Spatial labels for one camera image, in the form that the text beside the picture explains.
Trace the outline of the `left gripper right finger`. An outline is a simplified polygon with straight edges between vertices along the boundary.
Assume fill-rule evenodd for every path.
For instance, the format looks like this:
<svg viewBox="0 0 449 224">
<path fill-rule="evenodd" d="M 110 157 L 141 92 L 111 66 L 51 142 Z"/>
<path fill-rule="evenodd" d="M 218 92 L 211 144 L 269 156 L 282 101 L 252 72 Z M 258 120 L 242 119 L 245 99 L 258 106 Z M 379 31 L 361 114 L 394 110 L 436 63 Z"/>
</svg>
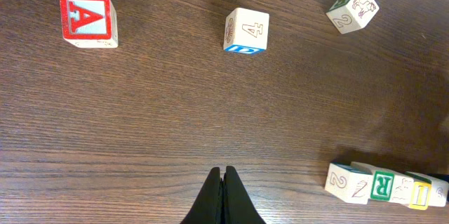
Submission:
<svg viewBox="0 0 449 224">
<path fill-rule="evenodd" d="M 254 207 L 236 169 L 227 166 L 223 180 L 222 223 L 265 224 Z"/>
</svg>

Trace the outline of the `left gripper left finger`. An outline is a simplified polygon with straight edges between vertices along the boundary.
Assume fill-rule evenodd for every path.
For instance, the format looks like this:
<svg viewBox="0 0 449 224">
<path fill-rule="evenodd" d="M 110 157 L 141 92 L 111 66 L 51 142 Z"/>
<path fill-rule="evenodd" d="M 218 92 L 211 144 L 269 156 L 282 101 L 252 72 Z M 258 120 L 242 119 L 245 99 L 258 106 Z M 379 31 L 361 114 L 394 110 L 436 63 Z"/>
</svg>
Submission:
<svg viewBox="0 0 449 224">
<path fill-rule="evenodd" d="M 220 168 L 210 170 L 191 209 L 181 224 L 220 224 L 222 222 L 222 179 Z"/>
</svg>

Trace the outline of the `leaf picture wooden block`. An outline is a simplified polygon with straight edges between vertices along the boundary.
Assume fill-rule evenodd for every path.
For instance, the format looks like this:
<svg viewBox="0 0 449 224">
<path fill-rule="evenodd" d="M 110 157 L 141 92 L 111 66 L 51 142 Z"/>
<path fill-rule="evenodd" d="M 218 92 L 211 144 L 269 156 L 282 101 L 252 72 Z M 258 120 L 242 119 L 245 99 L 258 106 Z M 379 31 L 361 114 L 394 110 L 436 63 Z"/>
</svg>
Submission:
<svg viewBox="0 0 449 224">
<path fill-rule="evenodd" d="M 328 167 L 325 190 L 350 204 L 367 204 L 373 184 L 373 175 L 352 166 L 331 162 Z"/>
</svg>

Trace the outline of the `green letter R block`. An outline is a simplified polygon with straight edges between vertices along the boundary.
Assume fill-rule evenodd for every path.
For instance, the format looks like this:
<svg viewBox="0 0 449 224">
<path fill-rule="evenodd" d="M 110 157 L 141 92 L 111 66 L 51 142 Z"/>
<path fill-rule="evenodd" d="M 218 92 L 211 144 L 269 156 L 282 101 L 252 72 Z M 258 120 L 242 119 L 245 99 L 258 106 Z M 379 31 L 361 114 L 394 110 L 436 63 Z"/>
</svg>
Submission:
<svg viewBox="0 0 449 224">
<path fill-rule="evenodd" d="M 370 191 L 370 198 L 377 201 L 390 202 L 394 177 L 398 175 L 406 176 L 403 173 L 391 169 L 385 169 L 362 162 L 351 162 L 351 166 L 361 171 L 370 172 L 373 175 L 373 186 Z"/>
</svg>

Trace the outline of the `green sided picture block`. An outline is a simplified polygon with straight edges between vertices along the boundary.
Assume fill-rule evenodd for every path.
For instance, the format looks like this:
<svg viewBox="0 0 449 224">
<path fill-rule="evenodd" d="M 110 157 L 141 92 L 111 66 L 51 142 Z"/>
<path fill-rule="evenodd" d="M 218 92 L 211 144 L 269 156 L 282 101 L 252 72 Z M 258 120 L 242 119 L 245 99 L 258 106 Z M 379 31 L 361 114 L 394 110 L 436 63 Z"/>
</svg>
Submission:
<svg viewBox="0 0 449 224">
<path fill-rule="evenodd" d="M 390 202 L 402 205 L 409 204 L 412 197 L 413 185 L 414 179 L 410 176 L 395 176 Z"/>
</svg>

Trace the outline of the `yellow letter wooden block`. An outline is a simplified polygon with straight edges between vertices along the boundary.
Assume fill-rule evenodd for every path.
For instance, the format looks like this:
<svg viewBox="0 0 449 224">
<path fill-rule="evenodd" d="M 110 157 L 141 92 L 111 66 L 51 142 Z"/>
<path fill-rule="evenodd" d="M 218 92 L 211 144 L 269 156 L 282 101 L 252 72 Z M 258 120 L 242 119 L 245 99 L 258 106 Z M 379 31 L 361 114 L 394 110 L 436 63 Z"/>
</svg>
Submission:
<svg viewBox="0 0 449 224">
<path fill-rule="evenodd" d="M 413 189 L 408 207 L 414 210 L 427 210 L 429 206 L 429 193 L 431 192 L 431 181 L 421 173 L 406 171 L 406 175 L 413 179 Z"/>
</svg>

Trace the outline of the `plain white wooden block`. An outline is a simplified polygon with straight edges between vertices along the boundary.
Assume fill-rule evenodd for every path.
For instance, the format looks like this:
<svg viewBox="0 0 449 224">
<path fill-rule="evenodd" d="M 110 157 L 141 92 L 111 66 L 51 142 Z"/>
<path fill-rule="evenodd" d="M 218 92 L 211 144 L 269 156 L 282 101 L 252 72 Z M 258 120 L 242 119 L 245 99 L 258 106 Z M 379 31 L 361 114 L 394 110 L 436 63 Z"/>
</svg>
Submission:
<svg viewBox="0 0 449 224">
<path fill-rule="evenodd" d="M 433 182 L 434 194 L 431 196 L 430 206 L 444 207 L 448 203 L 448 174 L 430 173 L 433 178 L 441 182 Z"/>
</svg>

